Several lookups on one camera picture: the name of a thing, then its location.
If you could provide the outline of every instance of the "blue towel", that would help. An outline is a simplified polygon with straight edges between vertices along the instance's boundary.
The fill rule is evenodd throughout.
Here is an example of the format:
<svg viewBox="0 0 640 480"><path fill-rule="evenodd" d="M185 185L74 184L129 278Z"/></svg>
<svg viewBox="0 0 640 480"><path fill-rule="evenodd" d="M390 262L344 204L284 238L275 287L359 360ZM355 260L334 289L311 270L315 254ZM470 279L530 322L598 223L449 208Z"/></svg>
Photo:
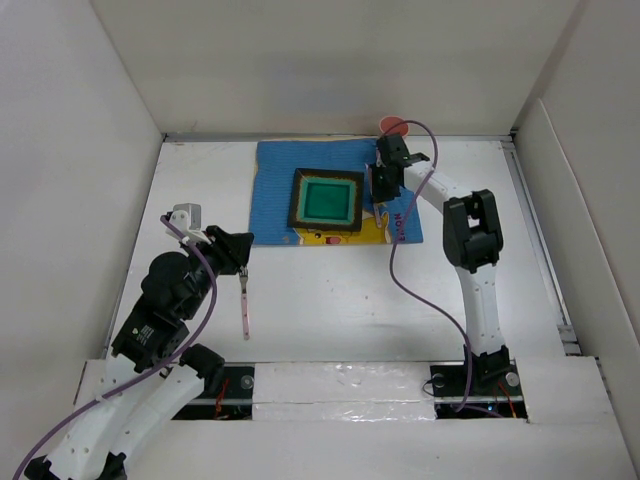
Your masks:
<svg viewBox="0 0 640 480"><path fill-rule="evenodd" d="M343 141L267 141L258 143L257 173L253 185L249 230L255 234L255 245L297 245L302 236L287 226L293 176L297 168L349 170L366 173L365 164L376 160L373 138ZM373 201L365 174L363 209L373 214ZM388 221L391 243L397 235L400 219L409 206L413 193L404 190L400 198L386 202L380 214ZM422 229L418 211L414 209L405 225L403 243L421 243Z"/></svg>

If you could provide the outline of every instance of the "white table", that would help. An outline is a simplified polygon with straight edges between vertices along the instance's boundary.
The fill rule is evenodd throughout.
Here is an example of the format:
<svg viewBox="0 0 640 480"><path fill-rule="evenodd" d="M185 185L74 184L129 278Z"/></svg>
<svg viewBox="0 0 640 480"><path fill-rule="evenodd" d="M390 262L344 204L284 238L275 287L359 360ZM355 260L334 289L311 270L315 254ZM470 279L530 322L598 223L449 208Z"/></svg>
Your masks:
<svg viewBox="0 0 640 480"><path fill-rule="evenodd" d="M408 141L430 154L428 139ZM515 358L564 355L540 267L499 141L440 141L439 168L498 202L505 247L497 278L503 334ZM131 261L115 330L140 295L154 257L175 250L158 218L174 204L202 205L203 226L248 228L255 142L163 145ZM464 321L462 294L442 250L442 216L419 202L424 243L399 248L396 271L408 286ZM219 279L218 304L200 342L232 362L460 360L462 339L442 317L402 293L388 273L387 245L256 246L249 263L251 340L242 337L237 278ZM196 322L191 322L193 331Z"/></svg>
<svg viewBox="0 0 640 480"><path fill-rule="evenodd" d="M424 138L408 143L430 153ZM161 214L199 203L204 225L247 230L255 149L255 142L163 145L116 331L151 260L177 247ZM226 277L199 339L227 361L262 362L254 420L170 422L129 472L132 480L635 478L595 361L564 355L560 309L545 289L500 142L444 138L441 152L443 172L497 198L505 238L498 306L530 423L434 421L433 402L419 390L428 365L418 361L461 360L462 339L394 286L389 246L257 246L251 340L242 339L238 280ZM442 218L423 202L419 210L425 243L400 248L398 275L463 320ZM94 395L100 368L90 364L81 398Z"/></svg>

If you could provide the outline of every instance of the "white panel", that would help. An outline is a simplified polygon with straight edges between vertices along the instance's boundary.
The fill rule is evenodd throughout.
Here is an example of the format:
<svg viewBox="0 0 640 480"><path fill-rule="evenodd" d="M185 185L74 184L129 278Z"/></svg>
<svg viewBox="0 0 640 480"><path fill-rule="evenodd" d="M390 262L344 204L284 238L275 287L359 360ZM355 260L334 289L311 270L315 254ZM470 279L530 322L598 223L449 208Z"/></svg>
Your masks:
<svg viewBox="0 0 640 480"><path fill-rule="evenodd" d="M160 141L88 0L0 1L1 478L100 353Z"/></svg>
<svg viewBox="0 0 640 480"><path fill-rule="evenodd" d="M518 153L580 343L598 355L620 425L640 461L640 347L582 192L538 101L517 137Z"/></svg>
<svg viewBox="0 0 640 480"><path fill-rule="evenodd" d="M496 195L505 238L496 279L498 312L511 354L564 356L558 313L548 300L500 142L443 139L440 147L445 174ZM419 137L409 148L431 151ZM153 258L177 249L159 221L174 204L200 203L203 225L246 231L255 151L253 142L163 145L116 328L140 296ZM460 283L442 250L442 215L426 202L418 206L425 242L400 246L396 273L463 321ZM461 360L459 332L391 281L390 250L257 246L249 262L251 340L242 336L238 279L222 277L201 342L235 362ZM192 331L204 310L190 322Z"/></svg>
<svg viewBox="0 0 640 480"><path fill-rule="evenodd" d="M256 365L253 401L419 402L429 372L424 362L261 363Z"/></svg>
<svg viewBox="0 0 640 480"><path fill-rule="evenodd" d="M640 2L590 2L542 97L640 335Z"/></svg>
<svg viewBox="0 0 640 480"><path fill-rule="evenodd" d="M591 357L518 362L529 421L536 424L600 423L614 419Z"/></svg>
<svg viewBox="0 0 640 480"><path fill-rule="evenodd" d="M268 422L433 422L433 401L260 403L252 419Z"/></svg>
<svg viewBox="0 0 640 480"><path fill-rule="evenodd" d="M185 472L190 480L636 478L615 422L566 427L513 419L176 421L130 478L182 478Z"/></svg>
<svg viewBox="0 0 640 480"><path fill-rule="evenodd" d="M577 0L94 0L163 131L506 134Z"/></svg>

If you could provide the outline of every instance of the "purple cable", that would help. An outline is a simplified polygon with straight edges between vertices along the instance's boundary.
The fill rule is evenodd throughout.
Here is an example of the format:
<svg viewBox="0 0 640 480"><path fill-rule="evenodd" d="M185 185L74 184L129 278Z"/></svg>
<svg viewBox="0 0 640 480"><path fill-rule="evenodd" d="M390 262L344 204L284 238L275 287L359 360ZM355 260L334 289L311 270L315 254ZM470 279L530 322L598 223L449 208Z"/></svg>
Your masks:
<svg viewBox="0 0 640 480"><path fill-rule="evenodd" d="M429 183L429 180L431 180L431 177L435 173L436 167L438 166L438 141L436 140L436 136L431 131L431 129L429 127L427 127L424 123L418 122L416 120L403 120L402 122L398 122L395 125L393 125L392 127L388 128L382 135L383 136L386 135L391 130L393 130L396 127L399 127L400 125L407 125L407 124L413 124L413 125L418 125L419 127L422 127L429 134L429 137L431 137L431 141L433 142L433 169L431 169L431 171L427 174L427 176L424 177L424 180L422 180L422 182L420 183L420 185L418 186L418 188L414 192L413 197L411 198L411 202L409 202L409 206L407 207L407 211L405 212L404 217L402 218L402 221L400 222L400 227L398 228L398 234L396 235L396 238L393 240L393 247L391 248L391 257L389 258L389 273L391 274L391 279L393 280L393 282L398 287L400 287L400 289L403 292L405 292L407 295L412 296L413 298L415 298L419 302L424 303L425 305L433 308L437 312L439 312L442 315L444 315L451 323L453 323L455 325L455 327L458 329L458 331L462 335L462 338L464 339L464 343L465 343L465 345L467 347L467 364L469 365L469 368L467 368L467 383L466 383L465 388L464 388L464 395L462 396L462 402L460 402L460 404L456 408L454 408L454 412L458 413L463 408L465 408L465 406L467 405L467 400L469 399L469 394L471 393L471 379L473 377L472 377L472 372L471 372L471 361L472 361L472 358L471 358L471 341L469 340L469 336L467 335L467 332L464 331L464 328L462 328L460 323L455 318L453 318L453 315L451 315L449 312L447 312L444 308L436 305L433 302L430 302L429 300L427 300L425 298L422 298L417 293L409 290L407 287L405 287L400 282L400 280L398 280L398 278L396 277L395 272L393 271L393 261L396 258L396 250L398 248L398 241L400 239L401 233L404 231L404 224L407 222L407 219L409 218L409 214L411 213L411 211L415 208L416 202L418 201L418 197L420 197L420 193L422 192L424 187L427 185L427 183Z"/></svg>
<svg viewBox="0 0 640 480"><path fill-rule="evenodd" d="M171 223L169 223L169 221L164 216L160 217L160 221L169 230L175 233L179 238L182 239L185 237L185 235L178 228L171 225ZM187 241L187 247L189 247L191 252L193 252L193 254L196 257L198 257L198 260L200 260L200 262L204 266L205 270L207 271L207 274L209 275L209 279L211 280L211 303L209 304L209 309L207 310L207 313L205 313L204 318L202 319L202 322L200 322L200 325L198 325L198 328L196 329L196 331L193 332L193 335L191 335L189 339L186 342L184 342L180 348L178 348L175 352L173 352L173 354L169 355L167 358L165 358L162 362L160 362L158 365L153 367L148 372L145 372L129 380L128 382L123 383L119 387L116 387L113 390L109 390L107 393L103 394L102 398L104 398L105 400L115 395L118 395L119 393L124 392L125 390L133 387L134 385L139 384L140 382L158 373L160 370L162 370L164 367L166 367L171 362L173 362L176 358L182 355L184 351L191 346L191 344L196 340L196 338L198 338L198 336L202 333L204 328L207 326L207 323L209 322L209 319L213 314L213 308L215 307L216 300L218 298L216 276L213 273L213 270L211 269L211 266L207 262L206 258L204 258L204 255L202 255L200 250L198 250L198 248L195 246L195 244L191 240ZM44 437L42 437L42 439L40 439L40 441L36 443L31 450L29 450L29 453L27 453L27 455L24 457L24 459L20 463L20 466L16 470L16 473L14 473L13 480L20 480L20 476L22 475L22 472L24 471L25 468L27 468L27 465L29 464L31 459L36 455L36 453L38 453L38 450L40 450L49 440L51 440L51 438L56 433L58 433L70 422L72 422L73 420L75 420L76 418L78 418L80 415L87 412L88 410L92 409L99 403L100 402L98 402L97 400L91 400L89 403L77 409L75 412L73 412L71 415L66 417L64 420L58 423L55 427L49 430L49 432L47 432L47 434Z"/></svg>

